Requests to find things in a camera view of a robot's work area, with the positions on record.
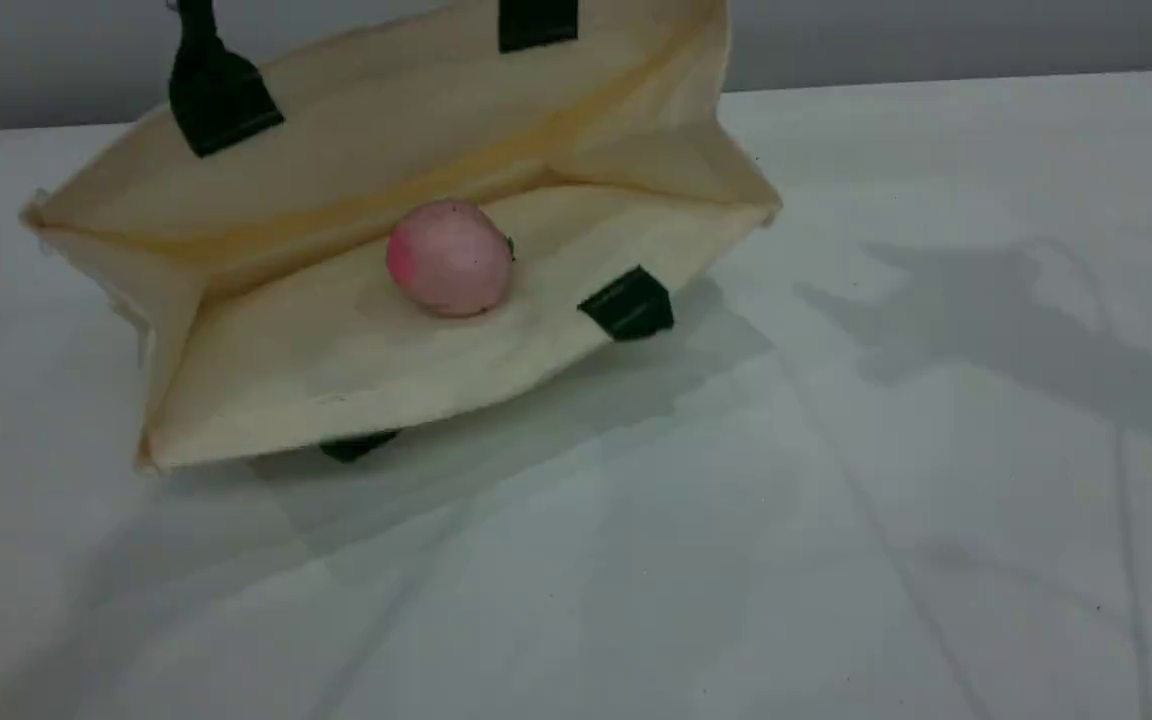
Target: peach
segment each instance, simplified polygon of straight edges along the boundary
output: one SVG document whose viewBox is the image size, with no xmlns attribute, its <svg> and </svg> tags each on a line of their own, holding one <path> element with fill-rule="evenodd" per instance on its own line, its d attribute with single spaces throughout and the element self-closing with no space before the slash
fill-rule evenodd
<svg viewBox="0 0 1152 720">
<path fill-rule="evenodd" d="M 471 202 L 435 200 L 399 220 L 385 247 L 385 265 L 416 304 L 431 313 L 467 318 L 505 300 L 513 251 L 505 234 Z"/>
</svg>

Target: gray wall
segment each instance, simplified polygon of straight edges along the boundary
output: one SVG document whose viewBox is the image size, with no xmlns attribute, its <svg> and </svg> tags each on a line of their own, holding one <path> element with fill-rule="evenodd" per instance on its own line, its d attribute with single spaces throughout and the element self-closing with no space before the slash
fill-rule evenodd
<svg viewBox="0 0 1152 720">
<path fill-rule="evenodd" d="M 252 60 L 438 0 L 218 0 Z M 732 0 L 732 88 L 1152 68 L 1152 0 Z M 162 100 L 162 0 L 0 0 L 0 127 L 111 122 Z"/>
</svg>

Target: white tablecloth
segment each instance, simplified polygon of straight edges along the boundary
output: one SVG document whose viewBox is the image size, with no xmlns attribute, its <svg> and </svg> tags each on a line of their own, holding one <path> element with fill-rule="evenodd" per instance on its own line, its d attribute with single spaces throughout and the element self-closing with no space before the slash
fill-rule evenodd
<svg viewBox="0 0 1152 720">
<path fill-rule="evenodd" d="M 132 329 L 15 223 L 0 720 L 1152 719 L 1152 74 L 733 94 L 780 222 L 357 465 L 129 468 Z"/>
</svg>

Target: cream canvas bag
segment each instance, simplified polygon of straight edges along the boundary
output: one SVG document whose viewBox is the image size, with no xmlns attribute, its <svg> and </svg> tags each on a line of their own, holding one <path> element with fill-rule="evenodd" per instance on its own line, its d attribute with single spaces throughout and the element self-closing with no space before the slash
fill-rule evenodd
<svg viewBox="0 0 1152 720">
<path fill-rule="evenodd" d="M 172 103 L 22 214 L 147 333 L 142 469 L 516 396 L 670 327 L 669 295 L 780 209 L 718 123 L 725 0 L 454 1 L 259 71 L 210 0 L 179 13 Z M 479 318 L 385 272 L 389 228 L 439 197 L 515 242 Z"/>
</svg>

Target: black handle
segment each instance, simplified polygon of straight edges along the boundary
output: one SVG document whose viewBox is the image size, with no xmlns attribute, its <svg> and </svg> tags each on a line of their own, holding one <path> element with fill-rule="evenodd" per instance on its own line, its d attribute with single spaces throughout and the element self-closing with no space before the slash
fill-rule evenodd
<svg viewBox="0 0 1152 720">
<path fill-rule="evenodd" d="M 576 40 L 579 0 L 499 0 L 500 53 Z M 180 15 L 180 47 L 168 97 L 196 156 L 214 154 L 283 122 L 260 70 L 230 53 L 211 0 L 168 0 Z"/>
<path fill-rule="evenodd" d="M 211 0 L 177 0 L 180 47 L 168 97 L 194 154 L 214 154 L 283 122 L 260 70 L 230 53 L 217 32 Z"/>
</svg>

